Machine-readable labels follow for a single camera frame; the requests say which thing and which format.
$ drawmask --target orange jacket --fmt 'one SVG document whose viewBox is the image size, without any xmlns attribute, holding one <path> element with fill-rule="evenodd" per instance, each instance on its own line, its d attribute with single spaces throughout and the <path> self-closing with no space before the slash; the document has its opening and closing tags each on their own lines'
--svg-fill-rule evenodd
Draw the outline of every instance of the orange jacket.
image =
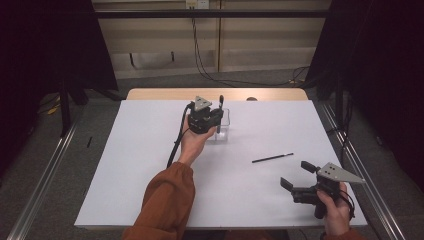
<svg viewBox="0 0 424 240">
<path fill-rule="evenodd" d="M 185 164 L 173 163 L 150 181 L 144 194 L 141 212 L 134 225 L 125 229 L 122 239 L 180 240 L 190 215 L 194 195 L 193 170 Z M 225 239 L 237 238 L 236 235 L 238 234 L 233 231 Z M 352 229 L 342 236 L 326 236 L 324 239 L 364 238 Z"/>
</svg>

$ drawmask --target finger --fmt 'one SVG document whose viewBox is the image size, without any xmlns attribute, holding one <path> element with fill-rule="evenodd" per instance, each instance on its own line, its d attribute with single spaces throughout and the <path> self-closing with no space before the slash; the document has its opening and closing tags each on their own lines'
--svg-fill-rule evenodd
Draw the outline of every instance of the finger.
<svg viewBox="0 0 424 240">
<path fill-rule="evenodd" d="M 317 190 L 317 196 L 319 200 L 321 200 L 321 202 L 323 202 L 324 205 L 327 207 L 327 212 L 337 210 L 336 204 L 334 203 L 333 199 L 328 196 L 327 193 L 322 190 Z"/>
<path fill-rule="evenodd" d="M 348 194 L 347 194 L 347 186 L 346 186 L 346 184 L 345 183 L 343 183 L 343 182 L 340 182 L 340 196 L 342 196 L 343 198 L 345 198 L 345 199 L 349 199 L 349 196 L 348 196 Z M 349 206 L 343 199 L 341 199 L 341 198 L 339 198 L 338 200 L 337 200 L 337 203 L 336 203 L 336 205 L 338 206 L 338 207 L 341 207 L 341 206 Z"/>
<path fill-rule="evenodd" d="M 209 128 L 208 132 L 206 133 L 206 135 L 208 136 L 208 138 L 210 136 L 212 136 L 215 133 L 215 131 L 216 131 L 216 127 Z"/>
</svg>

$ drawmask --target clear plastic container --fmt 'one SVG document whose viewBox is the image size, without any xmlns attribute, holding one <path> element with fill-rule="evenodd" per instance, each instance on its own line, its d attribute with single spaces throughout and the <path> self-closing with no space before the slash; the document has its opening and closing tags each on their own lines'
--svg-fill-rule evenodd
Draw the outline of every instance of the clear plastic container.
<svg viewBox="0 0 424 240">
<path fill-rule="evenodd" d="M 222 110 L 224 111 L 224 115 L 221 119 L 221 125 L 217 126 L 215 134 L 208 138 L 208 141 L 221 142 L 228 140 L 228 133 L 230 130 L 230 109 L 223 108 Z"/>
</svg>

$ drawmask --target white paper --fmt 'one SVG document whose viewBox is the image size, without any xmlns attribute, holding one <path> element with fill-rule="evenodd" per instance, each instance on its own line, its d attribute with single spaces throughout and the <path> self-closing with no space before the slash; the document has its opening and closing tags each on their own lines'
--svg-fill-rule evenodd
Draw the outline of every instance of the white paper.
<svg viewBox="0 0 424 240">
<path fill-rule="evenodd" d="M 166 164 L 188 101 L 121 103 L 111 134 L 75 225 L 88 229 L 131 226 L 148 182 Z M 193 164 L 196 197 L 189 229 L 319 226 L 314 206 L 293 202 L 280 177 L 310 187 L 316 175 L 300 167 L 339 165 L 311 101 L 226 101 L 227 142 L 207 142 Z M 253 160 L 293 156 L 252 163 Z M 355 201 L 351 225 L 366 225 Z"/>
</svg>

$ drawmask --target table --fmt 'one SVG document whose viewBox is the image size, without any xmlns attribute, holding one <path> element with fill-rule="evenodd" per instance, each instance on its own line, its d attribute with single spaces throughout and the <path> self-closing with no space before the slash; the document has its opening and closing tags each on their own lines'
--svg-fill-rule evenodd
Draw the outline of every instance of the table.
<svg viewBox="0 0 424 240">
<path fill-rule="evenodd" d="M 315 184 L 315 176 L 300 168 L 302 160 L 320 166 L 328 161 L 338 164 L 304 91 L 219 88 L 130 91 L 131 100 L 121 104 L 75 225 L 87 229 L 132 225 L 148 181 L 166 166 L 187 100 L 201 95 L 218 106 L 220 94 L 232 114 L 230 135 L 225 143 L 207 143 L 192 166 L 197 195 L 187 228 L 322 226 L 313 217 L 314 206 L 293 203 L 290 193 L 279 186 L 280 177 L 299 187 Z M 248 97 L 259 101 L 244 101 Z M 281 99 L 296 101 L 272 101 Z M 294 156 L 284 160 L 251 163 L 289 151 Z M 359 207 L 351 225 L 366 225 Z"/>
</svg>

